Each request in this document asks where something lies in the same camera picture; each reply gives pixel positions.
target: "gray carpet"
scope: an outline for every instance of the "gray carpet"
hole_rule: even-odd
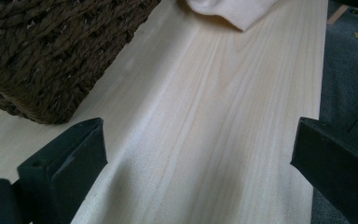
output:
[[[329,14],[339,7],[329,2]],[[327,25],[324,48],[324,78],[320,121],[358,138],[358,14],[349,8],[334,24]],[[316,189],[313,193],[312,224],[346,224],[347,219]]]

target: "wood grain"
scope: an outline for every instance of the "wood grain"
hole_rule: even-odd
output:
[[[101,117],[109,164],[73,223],[309,223],[289,162],[299,117],[318,118],[326,11],[282,0],[240,32],[162,1],[68,124],[0,111],[0,177]]]

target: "woven basket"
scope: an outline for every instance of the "woven basket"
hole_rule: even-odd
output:
[[[68,121],[160,0],[0,0],[0,108]]]

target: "white cloth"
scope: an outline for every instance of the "white cloth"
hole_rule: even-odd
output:
[[[218,15],[245,31],[278,0],[186,0],[199,14]]]

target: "wooden board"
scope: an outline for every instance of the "wooden board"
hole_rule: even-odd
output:
[[[162,1],[68,124],[0,111],[0,177],[101,117],[109,164],[73,223],[310,222],[312,187],[289,162],[299,117],[318,118],[326,13],[282,0],[241,32]]]

